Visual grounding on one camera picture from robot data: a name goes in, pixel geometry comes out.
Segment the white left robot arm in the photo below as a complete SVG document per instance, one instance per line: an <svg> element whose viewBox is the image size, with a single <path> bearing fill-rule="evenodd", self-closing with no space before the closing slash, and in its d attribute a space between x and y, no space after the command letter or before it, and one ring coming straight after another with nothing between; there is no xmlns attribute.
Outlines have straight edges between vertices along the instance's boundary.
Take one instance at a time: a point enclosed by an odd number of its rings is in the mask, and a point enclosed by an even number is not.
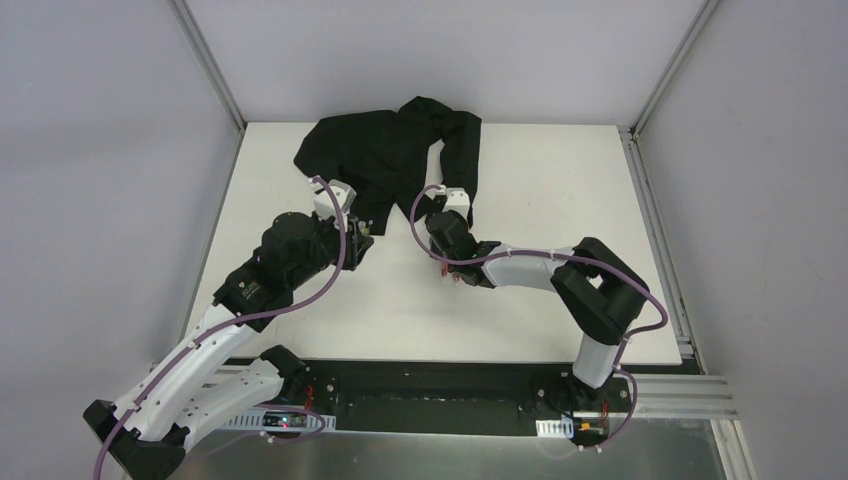
<svg viewBox="0 0 848 480"><path fill-rule="evenodd" d="M83 417L102 446L93 476L107 458L133 479L166 479L207 435L256 404L309 401L308 368L275 345L235 377L205 381L275 318L314 303L331 287L297 303L295 291L327 268L353 271L374 241L355 217L289 212L263 232L251 257L231 272L193 330L136 387L119 399L93 401Z"/></svg>

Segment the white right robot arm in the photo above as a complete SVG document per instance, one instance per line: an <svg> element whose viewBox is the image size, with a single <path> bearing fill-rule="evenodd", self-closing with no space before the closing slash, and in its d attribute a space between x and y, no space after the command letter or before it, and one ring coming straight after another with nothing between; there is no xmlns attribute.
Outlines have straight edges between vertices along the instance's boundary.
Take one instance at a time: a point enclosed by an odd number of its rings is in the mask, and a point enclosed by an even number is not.
<svg viewBox="0 0 848 480"><path fill-rule="evenodd" d="M454 211L425 222L430 251L448 260L447 272L483 288L526 287L557 294L582 332L569 375L569 400L583 410L607 397L607 380L631 323L640 315L647 284L603 242L585 237L576 247L522 255L498 241L478 241Z"/></svg>

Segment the black shirt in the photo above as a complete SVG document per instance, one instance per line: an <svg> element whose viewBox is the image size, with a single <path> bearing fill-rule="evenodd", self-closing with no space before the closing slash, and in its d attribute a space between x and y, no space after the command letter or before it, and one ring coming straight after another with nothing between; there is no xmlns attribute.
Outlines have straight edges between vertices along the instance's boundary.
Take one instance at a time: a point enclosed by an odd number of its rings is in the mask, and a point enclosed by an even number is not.
<svg viewBox="0 0 848 480"><path fill-rule="evenodd" d="M304 138L294 165L306 176L339 180L353 187L351 213L382 236L393 207L419 220L440 209L422 200L429 149L441 142L442 184L461 188L470 198L478 191L482 119L453 110L430 98L416 97L397 111L376 110L321 119Z"/></svg>

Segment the mannequin hand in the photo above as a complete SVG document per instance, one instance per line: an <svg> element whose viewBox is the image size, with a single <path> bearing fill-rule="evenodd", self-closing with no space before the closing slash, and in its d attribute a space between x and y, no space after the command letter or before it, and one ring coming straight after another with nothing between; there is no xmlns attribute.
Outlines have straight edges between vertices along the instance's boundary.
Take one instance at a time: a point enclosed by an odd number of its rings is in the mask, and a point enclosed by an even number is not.
<svg viewBox="0 0 848 480"><path fill-rule="evenodd" d="M464 280L455 265L442 262L440 264L439 272L444 283L450 282L452 285L461 285L464 283Z"/></svg>

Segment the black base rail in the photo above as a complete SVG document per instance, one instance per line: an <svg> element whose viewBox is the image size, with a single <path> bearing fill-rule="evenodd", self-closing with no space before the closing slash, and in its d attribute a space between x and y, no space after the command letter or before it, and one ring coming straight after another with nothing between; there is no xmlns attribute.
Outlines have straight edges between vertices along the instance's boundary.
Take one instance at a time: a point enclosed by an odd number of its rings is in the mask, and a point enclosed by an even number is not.
<svg viewBox="0 0 848 480"><path fill-rule="evenodd" d="M274 407L308 406L345 432L534 436L539 421L582 422L626 413L627 380L578 389L570 364L308 360L297 394Z"/></svg>

